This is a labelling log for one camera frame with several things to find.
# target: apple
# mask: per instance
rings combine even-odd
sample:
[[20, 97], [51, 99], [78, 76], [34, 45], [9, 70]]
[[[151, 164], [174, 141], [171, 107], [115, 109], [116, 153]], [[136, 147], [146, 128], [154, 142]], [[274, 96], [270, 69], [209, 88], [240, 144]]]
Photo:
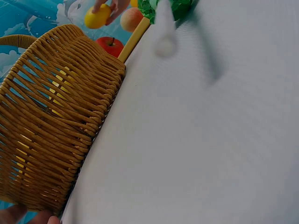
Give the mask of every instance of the apple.
[[96, 42], [108, 53], [114, 57], [118, 57], [123, 49], [123, 44], [114, 37], [104, 36], [96, 40]]

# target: wicker basket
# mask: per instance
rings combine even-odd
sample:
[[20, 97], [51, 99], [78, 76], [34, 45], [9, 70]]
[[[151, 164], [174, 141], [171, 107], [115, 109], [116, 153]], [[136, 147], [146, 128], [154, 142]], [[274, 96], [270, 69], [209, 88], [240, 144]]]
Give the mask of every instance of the wicker basket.
[[36, 39], [0, 88], [0, 198], [30, 210], [65, 204], [79, 168], [125, 75], [125, 65], [74, 25]]

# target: yellow lemon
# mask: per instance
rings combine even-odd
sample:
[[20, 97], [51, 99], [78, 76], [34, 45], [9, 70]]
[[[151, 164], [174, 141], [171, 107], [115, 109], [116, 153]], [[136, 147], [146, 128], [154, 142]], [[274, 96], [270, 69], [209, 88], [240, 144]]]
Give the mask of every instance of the yellow lemon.
[[132, 7], [138, 7], [138, 0], [131, 0], [130, 4]]
[[92, 11], [93, 7], [87, 11], [84, 19], [85, 25], [90, 29], [98, 29], [104, 26], [111, 14], [111, 9], [106, 4], [102, 4], [97, 13], [92, 13]]

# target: green leaf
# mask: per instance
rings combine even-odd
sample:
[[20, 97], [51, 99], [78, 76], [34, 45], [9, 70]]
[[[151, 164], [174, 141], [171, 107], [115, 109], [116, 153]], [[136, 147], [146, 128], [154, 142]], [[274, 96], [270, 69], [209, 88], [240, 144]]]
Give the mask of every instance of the green leaf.
[[[144, 17], [150, 20], [151, 24], [155, 23], [157, 3], [159, 0], [138, 0], [138, 8]], [[183, 18], [191, 4], [192, 0], [169, 0], [171, 3], [172, 13], [174, 20], [179, 20]]]

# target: yellow stick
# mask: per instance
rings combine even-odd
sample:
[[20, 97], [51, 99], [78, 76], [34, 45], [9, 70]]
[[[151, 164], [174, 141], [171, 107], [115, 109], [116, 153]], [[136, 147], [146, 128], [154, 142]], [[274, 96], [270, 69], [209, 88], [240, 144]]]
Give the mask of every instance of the yellow stick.
[[121, 54], [118, 56], [118, 59], [125, 63], [127, 58], [130, 56], [132, 53], [133, 49], [137, 45], [137, 43], [140, 41], [141, 37], [145, 33], [145, 31], [149, 28], [150, 26], [150, 20], [147, 18], [143, 18], [138, 26], [136, 27], [135, 31], [132, 33], [130, 39], [128, 40], [127, 44], [121, 51]]

